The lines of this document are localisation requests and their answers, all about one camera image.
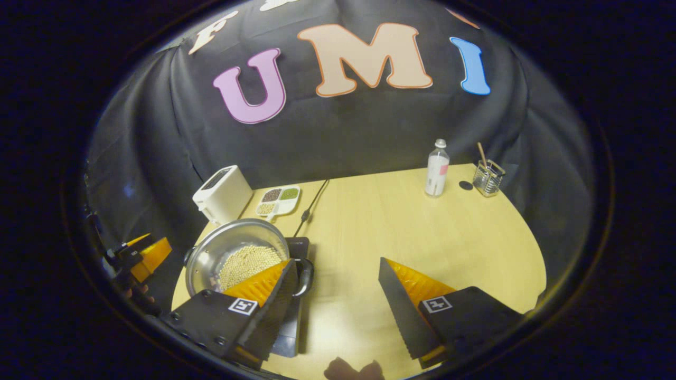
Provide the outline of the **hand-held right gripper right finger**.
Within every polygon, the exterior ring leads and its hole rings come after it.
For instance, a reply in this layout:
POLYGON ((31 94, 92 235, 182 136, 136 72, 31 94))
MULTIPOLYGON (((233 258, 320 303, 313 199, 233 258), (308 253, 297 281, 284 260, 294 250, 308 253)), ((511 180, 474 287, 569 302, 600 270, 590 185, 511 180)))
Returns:
POLYGON ((456 368, 500 344, 524 314, 476 286, 456 290, 382 257, 378 281, 410 358, 456 368))

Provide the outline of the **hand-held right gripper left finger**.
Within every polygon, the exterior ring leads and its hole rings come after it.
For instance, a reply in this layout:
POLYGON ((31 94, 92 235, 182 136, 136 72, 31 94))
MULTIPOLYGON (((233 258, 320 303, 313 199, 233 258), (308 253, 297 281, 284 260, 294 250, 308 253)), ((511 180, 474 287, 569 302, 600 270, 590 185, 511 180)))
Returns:
POLYGON ((269 358, 298 284, 296 262, 286 260, 228 294, 202 290, 160 320, 219 359, 260 369, 269 358))

